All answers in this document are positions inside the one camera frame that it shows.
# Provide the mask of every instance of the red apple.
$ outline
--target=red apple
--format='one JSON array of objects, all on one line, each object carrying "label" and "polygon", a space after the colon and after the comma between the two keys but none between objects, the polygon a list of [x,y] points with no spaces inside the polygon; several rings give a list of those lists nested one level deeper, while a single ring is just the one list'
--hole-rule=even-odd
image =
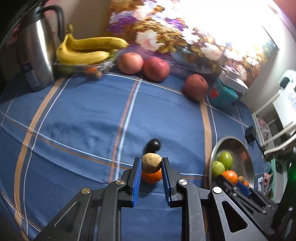
[{"label": "red apple", "polygon": [[143,72],[150,80],[161,82],[169,75],[170,66],[161,58],[150,57],[144,62]]},{"label": "red apple", "polygon": [[201,101],[205,97],[208,89],[207,81],[202,76],[192,74],[186,79],[183,92],[189,99]]},{"label": "red apple", "polygon": [[123,54],[118,60],[118,68],[125,74],[138,73],[142,69],[143,64],[142,56],[132,52]]}]

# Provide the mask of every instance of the tangerine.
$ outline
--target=tangerine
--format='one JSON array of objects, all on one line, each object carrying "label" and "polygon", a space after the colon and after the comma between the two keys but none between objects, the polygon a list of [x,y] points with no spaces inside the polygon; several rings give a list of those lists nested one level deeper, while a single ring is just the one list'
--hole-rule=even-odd
[{"label": "tangerine", "polygon": [[227,170],[223,172],[221,175],[234,185],[236,185],[238,182],[238,176],[235,171]]},{"label": "tangerine", "polygon": [[248,181],[244,181],[244,185],[248,187],[249,186],[249,182]]},{"label": "tangerine", "polygon": [[86,75],[91,75],[91,74],[94,74],[98,71],[98,68],[97,67],[85,67],[84,68],[84,72]]},{"label": "tangerine", "polygon": [[155,173],[142,172],[141,177],[146,183],[149,183],[149,184],[155,184],[163,178],[161,174],[161,169],[159,169],[159,171]]}]

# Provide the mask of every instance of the stainless steel bowl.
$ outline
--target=stainless steel bowl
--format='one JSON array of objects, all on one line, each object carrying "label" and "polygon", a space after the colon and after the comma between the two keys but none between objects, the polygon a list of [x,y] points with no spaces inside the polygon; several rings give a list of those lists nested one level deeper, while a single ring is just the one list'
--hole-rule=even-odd
[{"label": "stainless steel bowl", "polygon": [[214,146],[209,169],[209,186],[212,189],[215,182],[212,178],[212,165],[213,162],[224,151],[228,151],[233,158],[233,166],[231,170],[235,171],[238,176],[243,176],[249,182],[249,187],[254,188],[254,168],[251,156],[246,149],[245,145],[236,137],[225,136],[221,138]]}]

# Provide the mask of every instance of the fruit bowl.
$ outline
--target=fruit bowl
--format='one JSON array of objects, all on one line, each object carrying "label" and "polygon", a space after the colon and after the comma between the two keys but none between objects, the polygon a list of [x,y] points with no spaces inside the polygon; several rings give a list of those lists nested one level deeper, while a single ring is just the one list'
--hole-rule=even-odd
[{"label": "fruit bowl", "polygon": [[76,73],[84,73],[89,77],[90,80],[97,80],[102,77],[103,74],[110,72],[112,67],[115,65],[115,61],[121,50],[117,50],[110,55],[105,61],[87,65],[87,64],[61,64],[58,60],[54,63],[54,70],[59,76],[68,77]]},{"label": "fruit bowl", "polygon": [[212,177],[213,162],[224,151],[229,152],[233,158],[231,170],[235,171],[238,176],[243,176],[249,182],[249,187],[254,188],[255,175],[251,156],[245,145],[233,136],[221,138],[213,148],[209,167],[209,188],[216,186]]}]

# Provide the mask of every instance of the banana bunch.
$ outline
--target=banana bunch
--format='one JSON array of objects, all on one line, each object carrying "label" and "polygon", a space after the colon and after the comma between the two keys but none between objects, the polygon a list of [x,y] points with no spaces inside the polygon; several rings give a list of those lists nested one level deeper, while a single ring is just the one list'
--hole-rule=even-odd
[{"label": "banana bunch", "polygon": [[75,39],[72,25],[68,28],[70,33],[66,34],[56,51],[61,64],[98,64],[109,58],[117,49],[128,47],[124,39],[116,37]]}]

